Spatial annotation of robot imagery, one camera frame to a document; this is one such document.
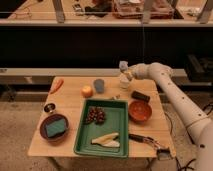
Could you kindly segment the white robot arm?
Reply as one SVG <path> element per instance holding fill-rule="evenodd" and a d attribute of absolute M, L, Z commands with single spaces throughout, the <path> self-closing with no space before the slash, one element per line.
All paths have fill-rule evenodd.
<path fill-rule="evenodd" d="M 213 171 L 213 120 L 172 81 L 172 69 L 161 63 L 119 64 L 125 81 L 151 79 L 157 83 L 173 105 L 187 132 L 197 146 L 195 171 Z"/>

